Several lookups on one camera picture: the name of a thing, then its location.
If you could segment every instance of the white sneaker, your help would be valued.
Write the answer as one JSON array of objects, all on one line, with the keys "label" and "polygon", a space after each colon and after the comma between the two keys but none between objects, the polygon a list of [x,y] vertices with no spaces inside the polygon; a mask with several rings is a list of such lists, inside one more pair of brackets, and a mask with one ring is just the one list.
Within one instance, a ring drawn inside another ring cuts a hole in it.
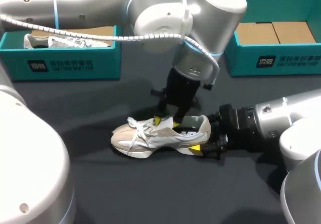
[{"label": "white sneaker", "polygon": [[161,120],[158,126],[154,119],[137,122],[128,118],[128,124],[113,131],[111,143],[116,150],[135,158],[147,158],[155,150],[167,146],[182,154],[200,155],[189,147],[205,144],[211,135],[211,125],[206,116],[186,116],[173,128],[173,117]]},{"label": "white sneaker", "polygon": [[24,37],[24,48],[88,48],[88,47],[109,47],[107,43],[79,39],[67,36],[48,36],[48,37],[35,37],[31,34],[26,34]]}]

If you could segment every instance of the white coiled cable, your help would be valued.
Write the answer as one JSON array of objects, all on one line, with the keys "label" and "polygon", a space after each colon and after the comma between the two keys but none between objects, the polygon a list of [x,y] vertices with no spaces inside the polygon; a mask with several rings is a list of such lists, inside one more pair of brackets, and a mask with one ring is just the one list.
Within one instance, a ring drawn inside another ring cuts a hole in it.
[{"label": "white coiled cable", "polygon": [[[148,41],[148,40],[157,40],[157,39],[181,39],[181,34],[150,34],[145,36],[130,36],[130,37],[120,37],[120,36],[98,36],[98,35],[89,35],[89,34],[81,34],[81,33],[74,33],[74,32],[66,32],[63,30],[58,30],[50,27],[43,27],[35,24],[30,24],[22,21],[14,20],[6,15],[0,15],[0,20],[19,26],[24,27],[31,30],[49,32],[56,35],[63,35],[75,38],[83,38],[83,39],[91,39],[91,40],[102,40],[102,41],[117,41],[117,42],[130,42],[130,41]],[[220,72],[220,66],[214,57],[206,51],[200,44],[194,41],[192,38],[184,36],[184,41],[190,43],[192,46],[197,48],[201,53],[205,55],[213,65],[213,75],[211,79],[211,85],[214,85],[216,78]]]}]

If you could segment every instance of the shoelace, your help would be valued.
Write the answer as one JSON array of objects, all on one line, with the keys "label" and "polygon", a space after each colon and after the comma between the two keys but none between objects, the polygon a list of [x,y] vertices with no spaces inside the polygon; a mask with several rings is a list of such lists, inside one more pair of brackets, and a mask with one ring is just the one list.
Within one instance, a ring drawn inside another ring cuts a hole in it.
[{"label": "shoelace", "polygon": [[148,146],[146,138],[147,137],[156,136],[157,134],[152,134],[150,132],[147,132],[148,129],[152,129],[153,127],[155,127],[155,125],[153,124],[154,123],[154,119],[147,120],[144,123],[138,123],[133,118],[128,117],[127,121],[128,121],[128,125],[131,128],[136,129],[136,132],[135,132],[135,134],[134,134],[134,136],[133,136],[133,138],[131,140],[131,145],[130,145],[128,151],[127,151],[127,155],[128,155],[128,152],[134,146],[137,137],[142,138],[146,142],[146,144]]}]

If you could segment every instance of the teal box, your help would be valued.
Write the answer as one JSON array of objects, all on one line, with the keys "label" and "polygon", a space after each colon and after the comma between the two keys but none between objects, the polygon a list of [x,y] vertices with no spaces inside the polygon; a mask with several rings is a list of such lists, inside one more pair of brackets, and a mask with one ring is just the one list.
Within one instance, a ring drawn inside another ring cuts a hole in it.
[{"label": "teal box", "polygon": [[242,23],[306,21],[316,43],[241,45],[235,32],[225,53],[231,76],[321,74],[321,0],[247,0]]},{"label": "teal box", "polygon": [[[6,32],[0,41],[0,57],[12,81],[120,78],[120,42],[106,48],[24,49],[30,32]],[[121,36],[122,28],[114,26],[114,35]]]}]

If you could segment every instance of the black tabletop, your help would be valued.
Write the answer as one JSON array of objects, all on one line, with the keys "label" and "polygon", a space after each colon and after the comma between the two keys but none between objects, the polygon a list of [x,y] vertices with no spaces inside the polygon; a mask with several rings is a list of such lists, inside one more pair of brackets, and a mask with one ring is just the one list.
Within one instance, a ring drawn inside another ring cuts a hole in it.
[{"label": "black tabletop", "polygon": [[[120,81],[17,83],[29,108],[62,136],[72,162],[78,224],[286,223],[279,201],[285,174],[278,152],[229,151],[221,161],[159,151],[137,160],[114,152],[111,131],[128,116],[144,119],[165,86],[174,50],[152,54],[123,44]],[[224,58],[211,92],[200,89],[202,110],[250,106],[316,89],[319,76],[229,76]]]}]

